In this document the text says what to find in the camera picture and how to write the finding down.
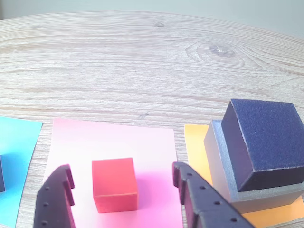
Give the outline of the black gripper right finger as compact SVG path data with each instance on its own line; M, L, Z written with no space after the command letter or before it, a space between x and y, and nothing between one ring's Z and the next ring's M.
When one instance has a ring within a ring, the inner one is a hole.
M173 185L185 206L189 228L252 228L229 202L184 162L172 164Z

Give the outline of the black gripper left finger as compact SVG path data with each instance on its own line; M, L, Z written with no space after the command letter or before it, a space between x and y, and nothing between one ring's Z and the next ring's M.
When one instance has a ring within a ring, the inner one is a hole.
M35 228L74 228L71 207L75 204L72 189L75 187L70 165L56 168L37 193Z

